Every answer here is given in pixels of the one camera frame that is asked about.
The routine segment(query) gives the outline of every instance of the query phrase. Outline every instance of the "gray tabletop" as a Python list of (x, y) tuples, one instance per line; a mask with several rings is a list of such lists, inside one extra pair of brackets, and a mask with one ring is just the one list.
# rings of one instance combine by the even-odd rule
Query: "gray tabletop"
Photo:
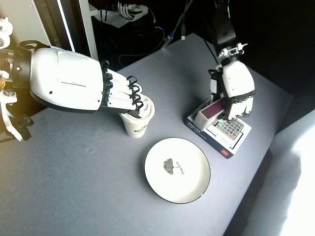
[[(209, 96), (215, 62), (191, 34), (120, 71), (135, 75), (156, 107), (141, 139), (127, 136), (117, 114), (45, 109), (32, 138), (0, 144), (0, 235), (221, 236), (262, 161), (291, 96), (251, 70), (259, 93), (249, 136), (225, 159), (183, 123)], [(179, 137), (201, 148), (211, 167), (205, 194), (169, 203), (148, 185), (144, 160), (158, 141)]]

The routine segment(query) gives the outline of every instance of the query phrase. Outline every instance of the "robotic hand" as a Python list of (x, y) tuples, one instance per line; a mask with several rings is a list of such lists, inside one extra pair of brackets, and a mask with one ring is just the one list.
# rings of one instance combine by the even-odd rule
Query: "robotic hand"
[(221, 62), (215, 70), (209, 70), (210, 92), (213, 101), (222, 97), (227, 99), (227, 107), (218, 119), (232, 121), (251, 113), (256, 91), (251, 73), (239, 59), (247, 44), (235, 43), (236, 35), (228, 15), (228, 3), (217, 1), (216, 8), (211, 29), (215, 50)]
[(115, 110), (136, 118), (145, 116), (147, 104), (137, 78), (126, 78), (108, 67), (107, 61), (101, 65), (85, 55), (49, 48), (37, 41), (22, 42), (14, 51), (1, 49), (0, 108), (7, 134), (19, 141), (27, 140), (31, 137), (28, 126), (33, 121), (28, 116), (15, 118), (7, 110), (7, 105), (17, 102), (17, 96), (10, 89), (4, 90), (6, 82), (12, 82), (14, 88), (29, 88), (35, 100), (57, 110), (78, 113)]

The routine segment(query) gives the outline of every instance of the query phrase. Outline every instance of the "plate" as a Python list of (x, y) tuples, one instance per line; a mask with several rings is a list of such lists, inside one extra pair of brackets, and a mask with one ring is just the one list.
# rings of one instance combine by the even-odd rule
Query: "plate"
[(144, 170), (152, 189), (172, 203), (189, 203), (203, 195), (210, 182), (205, 154), (192, 142), (169, 138), (149, 151)]

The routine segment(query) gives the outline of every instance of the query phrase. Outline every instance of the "white cup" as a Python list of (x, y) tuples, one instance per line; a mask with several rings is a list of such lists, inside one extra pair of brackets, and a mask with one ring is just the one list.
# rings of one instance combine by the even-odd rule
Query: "white cup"
[(144, 96), (145, 102), (148, 102), (148, 109), (150, 109), (150, 112), (148, 113), (147, 117), (144, 118), (135, 118), (128, 113), (122, 114), (120, 113), (120, 117), (123, 119), (125, 129), (127, 134), (135, 139), (141, 138), (144, 133), (147, 130), (149, 121), (152, 119), (154, 113), (155, 113), (155, 108), (152, 100), (148, 98), (147, 96)]

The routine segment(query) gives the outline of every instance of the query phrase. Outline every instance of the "white light strip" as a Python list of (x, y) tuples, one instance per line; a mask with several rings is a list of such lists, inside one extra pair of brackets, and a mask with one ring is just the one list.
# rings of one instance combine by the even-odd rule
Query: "white light strip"
[(61, 5), (60, 0), (57, 0), (57, 3), (58, 3), (59, 11), (61, 13), (61, 18), (63, 19), (63, 25), (65, 27), (65, 31), (67, 33), (67, 36), (68, 36), (68, 39), (69, 39), (69, 42), (70, 42), (71, 50), (73, 52), (75, 52), (74, 46), (73, 46), (73, 42), (72, 42), (72, 39), (71, 39), (71, 35), (70, 35), (70, 31), (69, 31), (69, 28), (68, 28), (68, 24), (67, 24), (67, 21), (65, 20), (65, 16), (64, 16), (64, 12), (63, 12), (63, 6)]

